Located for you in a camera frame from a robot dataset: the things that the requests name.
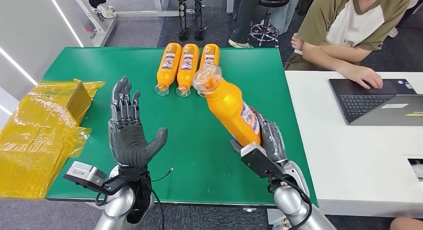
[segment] white wall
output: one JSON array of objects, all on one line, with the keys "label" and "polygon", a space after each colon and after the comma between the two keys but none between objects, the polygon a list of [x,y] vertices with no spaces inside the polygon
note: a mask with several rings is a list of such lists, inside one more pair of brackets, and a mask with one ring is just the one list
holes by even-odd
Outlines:
[{"label": "white wall", "polygon": [[[71,0],[56,1],[83,45],[92,46]],[[36,81],[64,47],[80,46],[52,0],[0,0],[0,13],[0,47]],[[33,84],[0,55],[0,87],[20,100]]]},{"label": "white wall", "polygon": [[0,87],[0,130],[9,119],[9,113],[13,113],[17,104],[18,101]]}]

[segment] laptop sticker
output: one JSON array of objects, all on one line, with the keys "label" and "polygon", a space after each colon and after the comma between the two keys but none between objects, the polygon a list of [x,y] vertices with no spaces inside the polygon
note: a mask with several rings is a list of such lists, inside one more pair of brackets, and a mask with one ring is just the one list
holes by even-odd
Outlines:
[{"label": "laptop sticker", "polygon": [[406,107],[408,104],[385,104],[381,109],[401,109]]},{"label": "laptop sticker", "polygon": [[423,112],[413,112],[411,114],[407,114],[406,116],[422,116],[423,117]]}]

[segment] olive and white t-shirt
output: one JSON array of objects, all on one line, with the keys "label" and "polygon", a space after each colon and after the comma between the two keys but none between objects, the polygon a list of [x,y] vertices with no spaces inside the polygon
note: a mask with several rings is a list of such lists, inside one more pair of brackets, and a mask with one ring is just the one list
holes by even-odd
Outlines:
[{"label": "olive and white t-shirt", "polygon": [[362,12],[358,0],[314,0],[298,35],[316,46],[325,42],[379,50],[404,15],[409,1],[379,0]]}]

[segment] floor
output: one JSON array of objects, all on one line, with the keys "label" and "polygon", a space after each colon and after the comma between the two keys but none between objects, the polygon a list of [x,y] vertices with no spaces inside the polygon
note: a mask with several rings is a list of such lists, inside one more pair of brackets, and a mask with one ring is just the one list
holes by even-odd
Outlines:
[{"label": "floor", "polygon": [[[152,0],[108,0],[118,10],[153,10]],[[204,23],[207,27],[204,41],[199,46],[214,42],[228,46],[231,32],[231,15],[226,14],[226,0],[204,0]],[[75,11],[85,26],[88,18],[72,1]],[[169,1],[169,9],[177,9],[177,0]],[[258,8],[254,22],[260,21],[263,9]],[[195,23],[188,16],[194,41]],[[282,60],[291,54],[290,37],[299,28],[301,16],[295,16],[288,32],[279,37]],[[163,47],[178,41],[179,19],[166,18],[120,18],[106,46]],[[376,71],[422,71],[423,70],[423,9],[413,15],[399,30],[399,35],[387,38],[380,51],[372,53],[363,64]],[[2,230],[90,230],[93,229],[101,211],[84,203],[48,202],[25,200],[0,200],[0,226]],[[328,216],[339,230],[388,230],[391,218]],[[240,208],[165,206],[167,230],[269,230],[265,209],[252,213]],[[160,212],[157,206],[149,214],[142,229],[160,229]]]}]

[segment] laptop keyboard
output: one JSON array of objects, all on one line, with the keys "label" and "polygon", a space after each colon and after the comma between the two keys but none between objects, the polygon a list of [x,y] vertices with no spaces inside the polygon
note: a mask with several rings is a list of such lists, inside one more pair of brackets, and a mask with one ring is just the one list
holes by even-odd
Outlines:
[{"label": "laptop keyboard", "polygon": [[363,115],[390,99],[391,95],[340,95],[347,115]]}]

